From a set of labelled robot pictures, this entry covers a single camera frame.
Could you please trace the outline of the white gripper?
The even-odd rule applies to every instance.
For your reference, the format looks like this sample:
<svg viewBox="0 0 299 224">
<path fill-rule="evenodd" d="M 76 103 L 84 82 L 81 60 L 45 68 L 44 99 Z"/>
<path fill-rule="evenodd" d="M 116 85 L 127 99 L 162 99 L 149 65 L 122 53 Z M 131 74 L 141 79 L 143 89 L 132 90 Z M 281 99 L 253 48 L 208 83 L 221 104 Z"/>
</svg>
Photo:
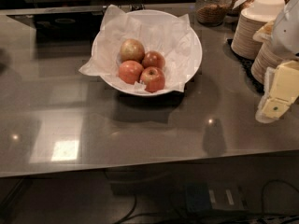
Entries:
<svg viewBox="0 0 299 224">
<path fill-rule="evenodd" d="M 257 42 L 271 40 L 276 55 L 299 58 L 299 0 L 290 0 L 275 21 L 269 21 L 253 35 Z M 299 97 L 299 62 L 268 67 L 264 75 L 264 95 L 255 118 L 261 123 L 279 120 Z"/>
</svg>

